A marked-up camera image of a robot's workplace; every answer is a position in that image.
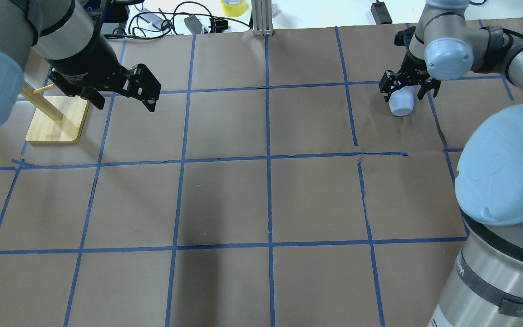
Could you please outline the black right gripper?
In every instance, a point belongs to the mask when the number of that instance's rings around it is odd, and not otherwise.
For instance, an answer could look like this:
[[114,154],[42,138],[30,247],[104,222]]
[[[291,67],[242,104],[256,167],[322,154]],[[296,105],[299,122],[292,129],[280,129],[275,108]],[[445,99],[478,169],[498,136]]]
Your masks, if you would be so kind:
[[423,97],[432,91],[432,97],[436,98],[440,89],[440,80],[429,79],[427,65],[422,59],[417,58],[410,50],[410,43],[419,41],[415,35],[416,28],[409,27],[396,33],[394,45],[402,46],[405,49],[405,56],[398,72],[387,70],[384,72],[379,82],[380,93],[384,95],[384,101],[388,103],[392,94],[403,86],[420,85],[417,99],[421,101]]

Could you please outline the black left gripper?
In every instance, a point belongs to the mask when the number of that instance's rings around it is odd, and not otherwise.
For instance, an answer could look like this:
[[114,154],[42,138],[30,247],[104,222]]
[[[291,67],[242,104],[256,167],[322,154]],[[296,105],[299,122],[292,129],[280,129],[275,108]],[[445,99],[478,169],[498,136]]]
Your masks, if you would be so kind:
[[100,92],[108,91],[139,100],[149,112],[154,112],[161,91],[161,83],[145,64],[137,64],[131,69],[120,66],[107,77],[82,78],[81,81],[69,80],[60,72],[52,70],[49,79],[64,95],[89,101],[99,110],[103,110],[105,104]]

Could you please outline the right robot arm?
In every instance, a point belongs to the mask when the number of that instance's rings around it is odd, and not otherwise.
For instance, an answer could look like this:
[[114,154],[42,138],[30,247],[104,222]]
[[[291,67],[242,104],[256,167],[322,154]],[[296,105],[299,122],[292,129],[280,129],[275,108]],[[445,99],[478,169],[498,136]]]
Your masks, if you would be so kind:
[[[389,101],[405,86],[418,98],[467,72],[502,73],[523,90],[523,35],[471,29],[467,0],[428,0],[417,27],[400,32],[406,52],[379,88]],[[454,181],[469,236],[457,255],[430,327],[523,327],[523,104],[490,116],[467,141]]]

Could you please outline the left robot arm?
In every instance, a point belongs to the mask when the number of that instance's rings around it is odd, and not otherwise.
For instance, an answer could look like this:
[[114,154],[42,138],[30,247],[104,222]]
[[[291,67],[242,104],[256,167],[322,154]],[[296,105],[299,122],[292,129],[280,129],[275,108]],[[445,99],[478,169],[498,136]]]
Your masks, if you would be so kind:
[[161,83],[145,64],[122,66],[100,29],[75,0],[0,0],[0,125],[24,85],[31,50],[52,67],[67,96],[104,107],[102,92],[141,101],[153,112]]

